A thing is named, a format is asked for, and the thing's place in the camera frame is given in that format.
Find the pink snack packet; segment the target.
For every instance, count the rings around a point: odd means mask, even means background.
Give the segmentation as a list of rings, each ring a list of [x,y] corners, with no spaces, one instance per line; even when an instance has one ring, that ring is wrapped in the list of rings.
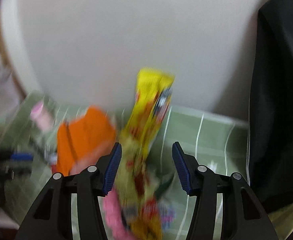
[[[113,188],[103,199],[103,210],[106,225],[111,230],[114,239],[135,239],[123,224],[121,207],[119,205],[118,194],[115,188]]]

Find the yellow green snack wrapper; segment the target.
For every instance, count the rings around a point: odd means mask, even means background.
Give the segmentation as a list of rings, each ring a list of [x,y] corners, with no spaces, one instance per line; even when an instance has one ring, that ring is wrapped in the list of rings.
[[[118,137],[122,158],[115,189],[129,230],[135,239],[162,239],[155,184],[146,161],[171,102],[174,76],[152,68],[137,75],[136,99]]]

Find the orange snack bag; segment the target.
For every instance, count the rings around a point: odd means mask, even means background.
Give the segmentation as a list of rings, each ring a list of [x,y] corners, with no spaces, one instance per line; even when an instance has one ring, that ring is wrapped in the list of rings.
[[[64,121],[57,133],[56,171],[64,176],[77,174],[108,155],[116,141],[116,129],[107,114],[89,107],[84,116]]]

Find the black Hello Kitty pillow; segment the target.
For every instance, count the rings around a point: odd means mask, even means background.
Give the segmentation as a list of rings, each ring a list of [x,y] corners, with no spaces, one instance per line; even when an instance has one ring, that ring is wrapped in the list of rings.
[[[293,0],[258,11],[247,174],[267,213],[293,203]]]

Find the green grid bedsheet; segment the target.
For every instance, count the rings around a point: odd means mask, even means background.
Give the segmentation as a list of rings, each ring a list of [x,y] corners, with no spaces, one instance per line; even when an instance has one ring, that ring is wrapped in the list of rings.
[[[29,118],[33,105],[38,101],[44,101],[55,118],[53,128],[47,133],[42,133]],[[14,108],[6,120],[0,117],[0,149],[35,152],[31,176],[14,179],[5,184],[7,202],[4,209],[18,224],[21,224],[31,203],[52,174],[37,149],[50,147],[50,150],[55,150],[61,122],[78,119],[87,109],[88,106],[63,105],[49,96],[32,93],[19,107]],[[124,108],[106,113],[115,117],[118,128],[122,128],[131,114],[131,109]],[[248,125],[244,121],[196,109],[171,106],[168,117],[165,117],[153,142],[147,164],[151,165],[151,169],[159,178],[171,174],[175,170],[171,147],[175,141],[179,141],[186,154],[194,155],[198,163],[206,165],[214,172],[228,175],[239,172],[245,176],[247,136]],[[163,239],[186,239],[195,197],[186,195],[175,175],[164,200],[174,208],[175,219],[168,229],[164,230]],[[293,232],[293,204],[272,213],[270,219],[279,239],[286,239]]]

